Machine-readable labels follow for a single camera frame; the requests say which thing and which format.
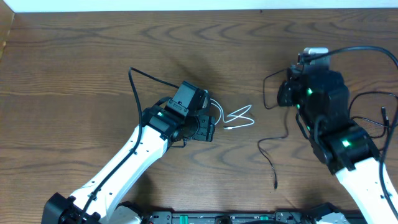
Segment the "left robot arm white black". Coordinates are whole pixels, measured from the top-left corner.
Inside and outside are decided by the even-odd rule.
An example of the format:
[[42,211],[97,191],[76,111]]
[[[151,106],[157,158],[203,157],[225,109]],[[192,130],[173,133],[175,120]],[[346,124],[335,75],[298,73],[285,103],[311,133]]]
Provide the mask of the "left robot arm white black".
[[69,197],[55,193],[45,204],[42,223],[142,223],[144,217],[122,199],[140,176],[175,142],[211,142],[215,118],[210,95],[183,82],[173,97],[146,108],[121,150]]

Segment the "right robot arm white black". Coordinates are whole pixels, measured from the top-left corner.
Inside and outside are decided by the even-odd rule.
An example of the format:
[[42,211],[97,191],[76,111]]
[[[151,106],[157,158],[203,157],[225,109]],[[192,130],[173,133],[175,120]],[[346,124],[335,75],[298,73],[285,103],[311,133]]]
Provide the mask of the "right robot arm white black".
[[296,106],[318,160],[347,190],[368,223],[397,223],[397,192],[370,135],[349,116],[349,90],[341,73],[292,67],[279,106]]

